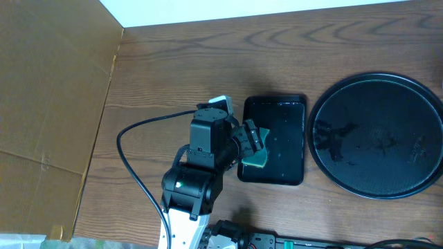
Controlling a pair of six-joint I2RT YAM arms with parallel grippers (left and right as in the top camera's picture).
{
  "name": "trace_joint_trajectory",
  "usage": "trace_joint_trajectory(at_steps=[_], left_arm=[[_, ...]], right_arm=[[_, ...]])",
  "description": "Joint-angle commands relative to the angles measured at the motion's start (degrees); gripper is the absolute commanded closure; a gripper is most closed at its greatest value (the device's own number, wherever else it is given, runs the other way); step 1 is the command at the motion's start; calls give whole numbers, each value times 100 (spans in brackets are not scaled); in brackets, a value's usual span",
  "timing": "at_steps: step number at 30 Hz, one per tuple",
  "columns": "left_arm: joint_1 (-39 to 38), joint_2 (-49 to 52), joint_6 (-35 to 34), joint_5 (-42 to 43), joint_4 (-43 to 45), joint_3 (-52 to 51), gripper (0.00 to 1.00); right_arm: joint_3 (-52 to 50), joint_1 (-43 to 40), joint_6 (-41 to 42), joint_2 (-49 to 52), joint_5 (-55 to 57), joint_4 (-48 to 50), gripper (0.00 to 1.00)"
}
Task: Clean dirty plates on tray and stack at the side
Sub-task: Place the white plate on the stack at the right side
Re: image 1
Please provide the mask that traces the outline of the green yellow sponge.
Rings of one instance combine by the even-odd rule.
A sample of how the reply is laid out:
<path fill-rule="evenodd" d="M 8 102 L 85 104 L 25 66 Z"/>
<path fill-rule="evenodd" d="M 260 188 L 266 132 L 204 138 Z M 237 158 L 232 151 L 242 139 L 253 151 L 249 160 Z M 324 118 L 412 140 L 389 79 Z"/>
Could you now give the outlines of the green yellow sponge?
<path fill-rule="evenodd" d="M 266 138 L 269 134 L 269 130 L 260 128 L 260 139 L 263 144 L 261 150 L 256 151 L 253 156 L 249 156 L 242 159 L 242 164 L 249 167 L 263 168 L 268 161 L 268 151 L 266 148 Z"/>

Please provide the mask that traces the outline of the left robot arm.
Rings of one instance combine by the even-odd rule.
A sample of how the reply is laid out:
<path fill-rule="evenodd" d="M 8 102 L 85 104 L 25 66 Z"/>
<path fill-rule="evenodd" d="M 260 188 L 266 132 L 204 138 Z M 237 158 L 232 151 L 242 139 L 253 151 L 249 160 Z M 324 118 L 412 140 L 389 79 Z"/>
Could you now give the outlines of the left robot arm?
<path fill-rule="evenodd" d="M 206 248 L 206 228 L 223 177 L 235 161 L 264 151 L 265 131 L 252 120 L 238 124 L 223 109 L 195 111 L 190 142 L 163 176 L 160 248 Z"/>

